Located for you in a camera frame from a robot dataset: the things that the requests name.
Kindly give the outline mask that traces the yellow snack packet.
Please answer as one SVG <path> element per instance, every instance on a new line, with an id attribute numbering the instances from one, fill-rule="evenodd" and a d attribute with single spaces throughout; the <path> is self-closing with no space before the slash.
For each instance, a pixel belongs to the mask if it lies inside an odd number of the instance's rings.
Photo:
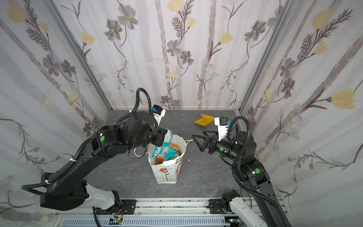
<path id="1" fill-rule="evenodd" d="M 211 122 L 214 121 L 214 117 L 207 114 L 200 114 L 200 118 L 195 120 L 194 123 L 200 126 L 208 126 Z"/>

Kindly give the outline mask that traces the white printed paper bag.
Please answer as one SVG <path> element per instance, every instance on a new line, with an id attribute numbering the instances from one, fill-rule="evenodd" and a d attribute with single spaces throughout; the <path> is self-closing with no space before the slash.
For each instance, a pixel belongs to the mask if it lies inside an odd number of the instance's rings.
<path id="1" fill-rule="evenodd" d="M 149 144 L 147 146 L 146 154 L 148 162 L 158 184 L 173 184 L 177 182 L 189 142 L 191 142 L 191 140 L 184 140 L 178 135 L 173 135 L 171 144 L 177 145 L 181 148 L 181 155 L 174 160 L 164 161 L 159 165 L 156 164 L 156 158 L 152 157 L 155 145 Z"/>

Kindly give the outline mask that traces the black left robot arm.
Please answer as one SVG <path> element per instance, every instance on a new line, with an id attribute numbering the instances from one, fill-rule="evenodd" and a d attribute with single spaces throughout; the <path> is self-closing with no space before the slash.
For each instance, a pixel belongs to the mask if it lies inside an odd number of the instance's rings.
<path id="1" fill-rule="evenodd" d="M 160 128 L 151 113 L 133 112 L 124 122 L 104 126 L 87 138 L 69 162 L 55 173 L 46 173 L 41 183 L 21 188 L 40 196 L 40 206 L 70 211 L 79 206 L 95 208 L 98 214 L 118 213 L 123 207 L 118 192 L 97 189 L 84 179 L 99 165 L 133 148 L 160 147 L 168 130 Z"/>

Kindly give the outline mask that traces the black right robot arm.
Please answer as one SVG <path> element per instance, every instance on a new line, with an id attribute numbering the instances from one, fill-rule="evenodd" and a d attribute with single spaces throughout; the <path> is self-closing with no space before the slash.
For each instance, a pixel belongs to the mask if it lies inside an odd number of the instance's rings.
<path id="1" fill-rule="evenodd" d="M 233 139 L 219 141 L 211 134 L 212 131 L 207 130 L 203 135 L 193 134 L 192 139 L 201 152 L 208 149 L 209 154 L 217 152 L 222 158 L 234 161 L 231 165 L 234 180 L 254 197 L 262 216 L 250 209 L 236 190 L 223 194 L 221 206 L 212 206 L 211 212 L 234 213 L 248 227 L 290 227 L 266 169 L 254 156 L 257 145 L 253 137 L 238 131 Z"/>

